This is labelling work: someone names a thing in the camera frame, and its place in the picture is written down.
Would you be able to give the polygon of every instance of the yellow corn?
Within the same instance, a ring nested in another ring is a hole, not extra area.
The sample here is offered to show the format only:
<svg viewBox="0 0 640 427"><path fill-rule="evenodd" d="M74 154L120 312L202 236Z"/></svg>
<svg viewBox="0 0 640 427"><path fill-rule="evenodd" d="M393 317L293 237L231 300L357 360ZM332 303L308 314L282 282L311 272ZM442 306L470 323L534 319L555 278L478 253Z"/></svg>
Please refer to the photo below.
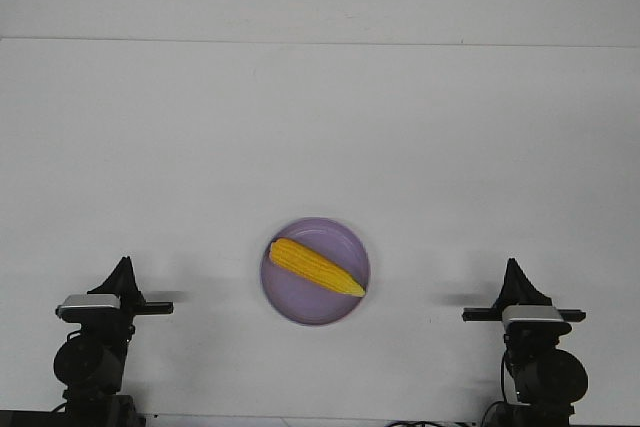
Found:
<svg viewBox="0 0 640 427"><path fill-rule="evenodd" d="M271 261L325 289L364 297L364 289L349 272L298 242L280 238L271 243Z"/></svg>

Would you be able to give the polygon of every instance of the purple plate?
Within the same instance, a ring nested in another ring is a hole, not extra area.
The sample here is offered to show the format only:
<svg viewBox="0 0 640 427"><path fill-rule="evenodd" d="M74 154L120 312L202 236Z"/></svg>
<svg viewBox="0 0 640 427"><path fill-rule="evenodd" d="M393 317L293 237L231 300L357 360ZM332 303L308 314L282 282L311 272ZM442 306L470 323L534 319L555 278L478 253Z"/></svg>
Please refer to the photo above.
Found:
<svg viewBox="0 0 640 427"><path fill-rule="evenodd" d="M278 312L299 324L326 325L340 320L360 303L360 297L332 292L271 262L271 242L280 237L295 240L335 262L365 290L369 284L367 252L353 232L330 219L300 219L278 232L262 256L262 289Z"/></svg>

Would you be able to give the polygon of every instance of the corn cob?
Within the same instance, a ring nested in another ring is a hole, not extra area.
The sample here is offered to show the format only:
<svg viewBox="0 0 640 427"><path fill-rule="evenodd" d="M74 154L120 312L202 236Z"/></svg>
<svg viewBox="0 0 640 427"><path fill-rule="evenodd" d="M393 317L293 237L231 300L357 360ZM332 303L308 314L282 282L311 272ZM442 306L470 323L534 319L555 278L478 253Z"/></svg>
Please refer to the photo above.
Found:
<svg viewBox="0 0 640 427"><path fill-rule="evenodd" d="M298 242L280 238L271 243L271 261L325 289L364 297L364 289L349 272Z"/></svg>

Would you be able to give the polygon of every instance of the white wall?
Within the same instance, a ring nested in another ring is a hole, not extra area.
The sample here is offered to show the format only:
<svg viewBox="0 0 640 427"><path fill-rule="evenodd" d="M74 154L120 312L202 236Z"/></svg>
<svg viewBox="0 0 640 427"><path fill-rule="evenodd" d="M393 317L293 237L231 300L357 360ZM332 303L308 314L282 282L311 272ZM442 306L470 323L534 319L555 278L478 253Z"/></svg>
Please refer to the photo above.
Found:
<svg viewBox="0 0 640 427"><path fill-rule="evenodd" d="M516 256L588 312L563 339L591 380L574 421L634 422L637 3L0 0L0 408L58 403L52 310L130 254L178 301L136 322L143 411L478 420L501 327L461 308L489 305ZM461 34L556 46L309 45ZM233 42L14 38L33 36ZM372 260L362 305L325 328L258 282L270 235L305 215Z"/></svg>

